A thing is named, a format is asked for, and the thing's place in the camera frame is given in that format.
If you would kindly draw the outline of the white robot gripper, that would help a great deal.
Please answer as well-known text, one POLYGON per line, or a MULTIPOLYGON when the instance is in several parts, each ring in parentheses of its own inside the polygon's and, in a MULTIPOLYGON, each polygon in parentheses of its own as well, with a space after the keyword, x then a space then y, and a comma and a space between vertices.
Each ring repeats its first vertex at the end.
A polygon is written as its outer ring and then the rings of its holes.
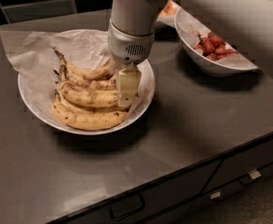
POLYGON ((121 64, 138 64, 150 54, 155 34, 129 35, 118 30, 111 21, 108 28, 108 48, 112 54, 109 73, 116 74, 117 101, 119 106, 130 106, 138 94, 142 73, 135 66, 121 64))

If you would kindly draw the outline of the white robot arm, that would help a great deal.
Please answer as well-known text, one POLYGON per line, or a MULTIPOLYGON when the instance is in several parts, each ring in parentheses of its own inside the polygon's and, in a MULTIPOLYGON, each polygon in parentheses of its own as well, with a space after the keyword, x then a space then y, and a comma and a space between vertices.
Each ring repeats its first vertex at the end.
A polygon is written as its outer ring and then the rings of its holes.
MULTIPOLYGON (((108 48, 115 68, 143 62, 169 0, 113 0, 108 48)), ((172 0, 273 79, 273 0, 172 0)))

